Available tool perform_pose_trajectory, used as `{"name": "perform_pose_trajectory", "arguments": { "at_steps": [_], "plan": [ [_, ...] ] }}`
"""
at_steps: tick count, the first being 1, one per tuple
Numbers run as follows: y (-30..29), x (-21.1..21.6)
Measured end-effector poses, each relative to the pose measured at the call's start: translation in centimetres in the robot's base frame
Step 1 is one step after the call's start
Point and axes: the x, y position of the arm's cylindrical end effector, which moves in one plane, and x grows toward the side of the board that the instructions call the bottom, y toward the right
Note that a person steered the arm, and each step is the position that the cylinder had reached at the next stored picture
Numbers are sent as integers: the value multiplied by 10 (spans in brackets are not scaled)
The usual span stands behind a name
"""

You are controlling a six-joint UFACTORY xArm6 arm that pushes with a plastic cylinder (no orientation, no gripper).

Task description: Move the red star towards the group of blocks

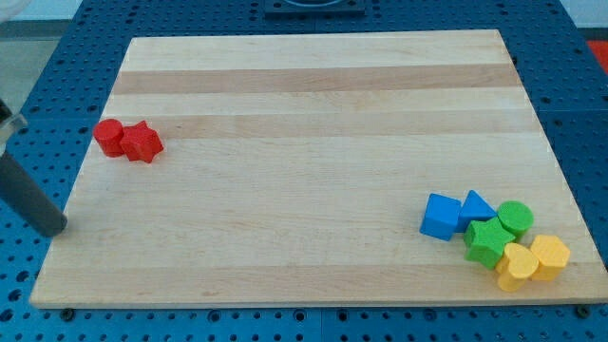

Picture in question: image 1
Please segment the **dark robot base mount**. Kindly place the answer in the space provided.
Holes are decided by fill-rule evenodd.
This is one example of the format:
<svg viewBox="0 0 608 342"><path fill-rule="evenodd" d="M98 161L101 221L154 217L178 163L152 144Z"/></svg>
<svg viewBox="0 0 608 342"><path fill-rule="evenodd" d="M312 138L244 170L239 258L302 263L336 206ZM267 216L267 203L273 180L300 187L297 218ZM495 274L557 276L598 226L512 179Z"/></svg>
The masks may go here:
<svg viewBox="0 0 608 342"><path fill-rule="evenodd" d="M367 0L264 0L261 4L266 17L363 15Z"/></svg>

